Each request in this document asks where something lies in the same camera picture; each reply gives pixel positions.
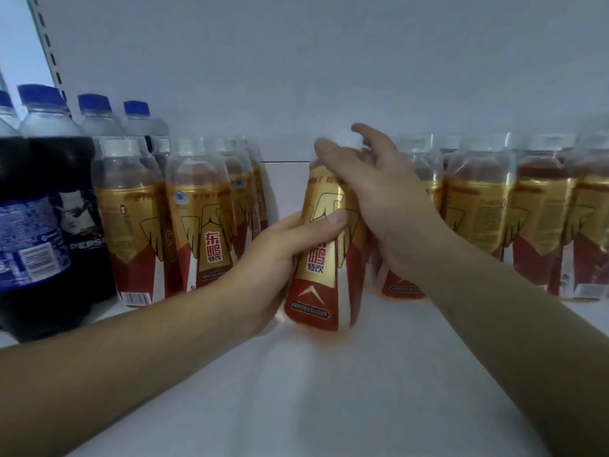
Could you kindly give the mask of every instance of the fingernail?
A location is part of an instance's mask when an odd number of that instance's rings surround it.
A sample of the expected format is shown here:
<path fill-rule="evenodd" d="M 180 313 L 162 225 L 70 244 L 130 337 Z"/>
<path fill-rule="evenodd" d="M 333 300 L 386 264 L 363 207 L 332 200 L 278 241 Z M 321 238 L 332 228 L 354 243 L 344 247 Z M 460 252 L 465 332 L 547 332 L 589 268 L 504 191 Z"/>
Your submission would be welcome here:
<path fill-rule="evenodd" d="M 330 150 L 335 147 L 336 144 L 330 141 L 329 139 L 325 139 L 323 137 L 316 139 L 315 141 L 315 150 L 318 154 L 326 154 L 329 153 Z"/>
<path fill-rule="evenodd" d="M 338 223 L 343 223 L 346 221 L 346 210 L 344 208 L 339 208 L 338 210 L 330 213 L 330 215 L 326 216 L 326 218 L 331 226 Z"/>

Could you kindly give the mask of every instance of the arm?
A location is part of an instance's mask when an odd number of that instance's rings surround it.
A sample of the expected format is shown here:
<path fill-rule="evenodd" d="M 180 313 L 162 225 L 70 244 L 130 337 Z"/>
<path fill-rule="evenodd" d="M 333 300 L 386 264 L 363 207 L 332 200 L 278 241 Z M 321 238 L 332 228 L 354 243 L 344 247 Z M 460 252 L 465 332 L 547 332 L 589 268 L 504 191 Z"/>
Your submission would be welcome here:
<path fill-rule="evenodd" d="M 69 452 L 122 414 L 262 330 L 281 302 L 292 256 L 335 238 L 344 212 L 271 226 L 207 287 L 33 343 L 0 350 L 0 449 Z"/>
<path fill-rule="evenodd" d="M 375 166 L 317 155 L 356 192 L 392 271 L 418 284 L 560 456 L 609 455 L 609 338 L 446 227 L 384 133 L 356 123 Z"/>

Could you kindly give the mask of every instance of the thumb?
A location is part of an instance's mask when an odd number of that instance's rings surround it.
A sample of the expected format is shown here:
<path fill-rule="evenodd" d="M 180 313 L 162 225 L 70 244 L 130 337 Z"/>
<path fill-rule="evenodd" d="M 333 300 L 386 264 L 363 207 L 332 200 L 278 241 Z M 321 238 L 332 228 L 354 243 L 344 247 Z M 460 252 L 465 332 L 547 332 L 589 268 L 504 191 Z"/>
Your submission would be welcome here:
<path fill-rule="evenodd" d="M 283 250 L 290 255 L 295 255 L 308 248 L 334 240 L 345 228 L 346 221 L 346 210 L 340 208 L 330 215 L 284 231 L 281 238 L 284 242 Z"/>
<path fill-rule="evenodd" d="M 329 139 L 317 139 L 315 152 L 324 165 L 339 178 L 344 179 L 358 196 L 363 194 L 362 190 L 366 185 L 370 185 L 370 179 L 377 176 L 377 170 L 363 160 L 366 158 L 364 153 L 360 152 L 360 158 L 357 156 L 357 151 L 340 147 Z"/>

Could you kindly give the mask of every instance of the person's left hand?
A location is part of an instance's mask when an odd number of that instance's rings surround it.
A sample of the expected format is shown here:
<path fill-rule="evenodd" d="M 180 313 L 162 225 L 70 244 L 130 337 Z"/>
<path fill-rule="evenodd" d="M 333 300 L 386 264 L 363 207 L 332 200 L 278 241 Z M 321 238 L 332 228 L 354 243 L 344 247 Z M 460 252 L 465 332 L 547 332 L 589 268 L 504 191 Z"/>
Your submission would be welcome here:
<path fill-rule="evenodd" d="M 253 336 L 271 321 L 284 297 L 285 284 L 293 273 L 297 253 L 335 239 L 346 226 L 344 209 L 301 225 L 294 213 L 265 229 L 251 249 L 218 284 L 239 295 L 231 298 L 235 315 L 245 321 Z"/>

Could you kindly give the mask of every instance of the person's right arm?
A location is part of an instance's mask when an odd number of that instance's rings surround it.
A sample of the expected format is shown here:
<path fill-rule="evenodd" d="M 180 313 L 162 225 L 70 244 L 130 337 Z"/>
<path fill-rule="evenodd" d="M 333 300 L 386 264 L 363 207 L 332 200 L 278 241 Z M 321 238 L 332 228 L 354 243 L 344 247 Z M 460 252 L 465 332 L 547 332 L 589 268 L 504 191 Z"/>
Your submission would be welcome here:
<path fill-rule="evenodd" d="M 609 455 L 609 338 L 447 228 L 387 135 L 353 130 L 374 168 L 327 140 L 316 152 L 356 192 L 392 271 L 422 288 L 555 455 Z"/>

